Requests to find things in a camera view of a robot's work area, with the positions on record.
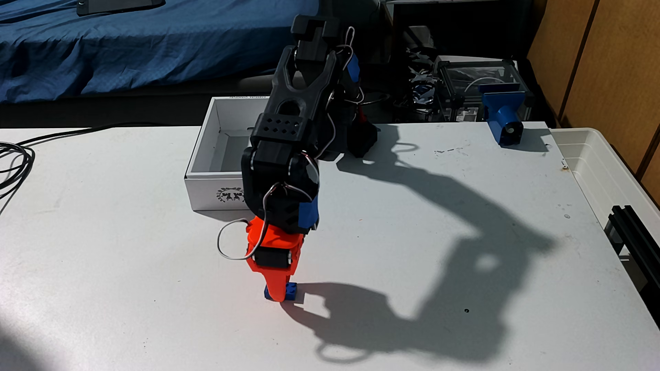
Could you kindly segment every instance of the blue bed sheet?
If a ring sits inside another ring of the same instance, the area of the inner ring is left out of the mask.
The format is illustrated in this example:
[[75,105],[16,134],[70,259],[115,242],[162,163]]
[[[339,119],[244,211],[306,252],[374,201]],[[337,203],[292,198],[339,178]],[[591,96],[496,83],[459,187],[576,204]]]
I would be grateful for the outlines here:
[[0,0],[0,103],[211,79],[277,65],[318,0],[166,0],[78,17],[75,0]]

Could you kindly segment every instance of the wooden wall panel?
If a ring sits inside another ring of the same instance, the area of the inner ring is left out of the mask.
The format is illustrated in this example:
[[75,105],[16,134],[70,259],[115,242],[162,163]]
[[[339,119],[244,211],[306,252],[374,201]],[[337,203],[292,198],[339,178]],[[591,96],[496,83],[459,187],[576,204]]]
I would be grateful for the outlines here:
[[660,1],[601,0],[564,110],[636,172],[660,123]]
[[655,150],[655,155],[644,173],[642,184],[649,192],[655,203],[660,205],[660,151]]
[[594,0],[548,0],[527,58],[555,115],[564,100]]

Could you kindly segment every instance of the printed logo on box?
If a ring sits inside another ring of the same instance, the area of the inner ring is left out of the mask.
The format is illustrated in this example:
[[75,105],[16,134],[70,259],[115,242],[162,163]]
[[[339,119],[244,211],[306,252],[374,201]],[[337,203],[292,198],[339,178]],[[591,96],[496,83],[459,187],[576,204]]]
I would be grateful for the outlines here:
[[241,201],[245,202],[246,200],[243,198],[243,188],[241,187],[235,187],[235,188],[220,188],[218,191],[215,193],[215,197],[222,201],[222,202],[227,202],[227,201]]

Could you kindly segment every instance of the blue mount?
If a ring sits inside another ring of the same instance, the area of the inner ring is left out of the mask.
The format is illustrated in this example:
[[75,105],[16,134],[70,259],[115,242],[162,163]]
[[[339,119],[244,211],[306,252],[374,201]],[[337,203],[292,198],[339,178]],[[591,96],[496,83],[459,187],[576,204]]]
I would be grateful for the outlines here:
[[[295,282],[287,282],[286,283],[286,294],[284,295],[285,300],[295,300],[296,299],[296,293],[298,293],[298,284]],[[272,300],[273,298],[271,297],[271,294],[268,292],[268,286],[263,289],[263,295],[266,297],[268,300]]]
[[482,84],[484,119],[488,122],[495,141],[502,146],[520,144],[523,123],[517,111],[525,101],[525,92],[518,90],[520,84]]

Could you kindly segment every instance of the black object on bed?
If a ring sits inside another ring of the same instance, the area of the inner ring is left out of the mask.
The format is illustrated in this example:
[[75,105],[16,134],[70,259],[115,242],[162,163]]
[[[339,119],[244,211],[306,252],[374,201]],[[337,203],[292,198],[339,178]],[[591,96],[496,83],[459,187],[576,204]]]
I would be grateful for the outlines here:
[[76,6],[79,16],[94,13],[118,13],[151,9],[165,4],[165,0],[79,0]]

